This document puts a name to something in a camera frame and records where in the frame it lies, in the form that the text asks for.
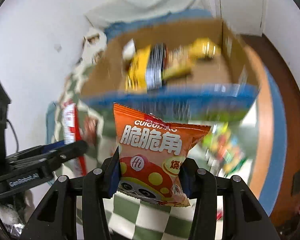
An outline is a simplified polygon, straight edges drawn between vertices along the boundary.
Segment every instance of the white door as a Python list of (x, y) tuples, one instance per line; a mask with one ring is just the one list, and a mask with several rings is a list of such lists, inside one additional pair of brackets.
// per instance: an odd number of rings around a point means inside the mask
[(261, 35), (264, 0), (220, 0), (221, 17), (237, 33)]

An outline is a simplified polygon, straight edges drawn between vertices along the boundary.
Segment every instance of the snack bag's top seal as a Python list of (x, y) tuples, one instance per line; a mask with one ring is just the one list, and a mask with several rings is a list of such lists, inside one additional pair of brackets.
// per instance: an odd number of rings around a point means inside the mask
[(178, 179), (180, 166), (210, 126), (165, 123), (114, 104), (121, 180), (119, 191), (161, 205), (188, 206)]

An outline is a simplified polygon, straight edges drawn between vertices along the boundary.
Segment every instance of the cartoon character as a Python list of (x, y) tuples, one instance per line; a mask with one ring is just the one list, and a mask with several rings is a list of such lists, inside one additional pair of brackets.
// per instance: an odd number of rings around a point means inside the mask
[(139, 198), (169, 201), (172, 197), (172, 180), (161, 167), (143, 155), (120, 159), (121, 180), (119, 189)]

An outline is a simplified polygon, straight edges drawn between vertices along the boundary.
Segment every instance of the green and white checkered cloth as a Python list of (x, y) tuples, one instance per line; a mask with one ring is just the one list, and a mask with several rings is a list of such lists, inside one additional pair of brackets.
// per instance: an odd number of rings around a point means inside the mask
[[(84, 127), (85, 117), (93, 116), (98, 120), (98, 143), (96, 147), (90, 147), (85, 154), (87, 170), (100, 167), (103, 161), (110, 157), (117, 148), (114, 116), (112, 111), (89, 108), (80, 100), (80, 92), (84, 82), (94, 69), (82, 61), (79, 63), (68, 80), (65, 90), (59, 100), (55, 112), (55, 130), (51, 142), (63, 140), (62, 110), (61, 106), (72, 99), (77, 104), (79, 126)], [(203, 160), (204, 153), (197, 145), (190, 152), (188, 157), (196, 160), (199, 167), (207, 168)], [(65, 165), (56, 171), (56, 176), (62, 174), (73, 178), (72, 167)], [(112, 199), (104, 199), (104, 207), (109, 228), (128, 239), (135, 240), (178, 240), (188, 239), (195, 209), (195, 200), (190, 201), (189, 207), (167, 207), (150, 204), (139, 199), (127, 196), (123, 193), (115, 193)], [(218, 197), (218, 209), (221, 209), (222, 198)], [(82, 224), (82, 203), (81, 198), (77, 201), (77, 222)], [(222, 238), (222, 220), (217, 221), (216, 237)]]

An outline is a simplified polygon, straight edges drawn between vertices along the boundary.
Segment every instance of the yellow dot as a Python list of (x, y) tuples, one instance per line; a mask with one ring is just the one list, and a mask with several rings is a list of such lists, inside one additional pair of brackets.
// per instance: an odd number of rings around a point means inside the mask
[(121, 174), (125, 174), (127, 171), (127, 165), (125, 163), (120, 163)]
[(166, 187), (162, 187), (162, 188), (160, 189), (160, 192), (161, 192), (162, 194), (168, 194), (168, 193), (169, 193), (169, 190), (168, 190)]
[(155, 185), (155, 186), (160, 185), (163, 181), (162, 176), (157, 172), (151, 173), (148, 177), (148, 180), (152, 185)]

